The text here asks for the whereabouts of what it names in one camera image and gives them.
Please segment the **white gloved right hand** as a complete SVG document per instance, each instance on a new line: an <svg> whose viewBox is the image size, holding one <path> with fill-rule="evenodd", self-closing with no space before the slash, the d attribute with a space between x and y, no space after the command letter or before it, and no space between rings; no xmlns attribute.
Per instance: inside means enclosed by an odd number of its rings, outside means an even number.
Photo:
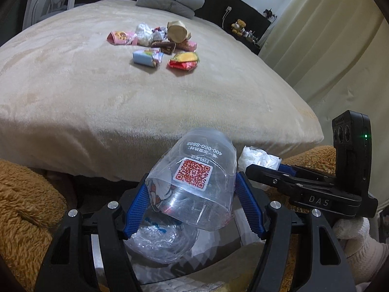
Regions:
<svg viewBox="0 0 389 292"><path fill-rule="evenodd" d="M388 245L370 236L370 223L365 217L339 219L332 229L344 250L355 284L366 287L388 258Z"/></svg>

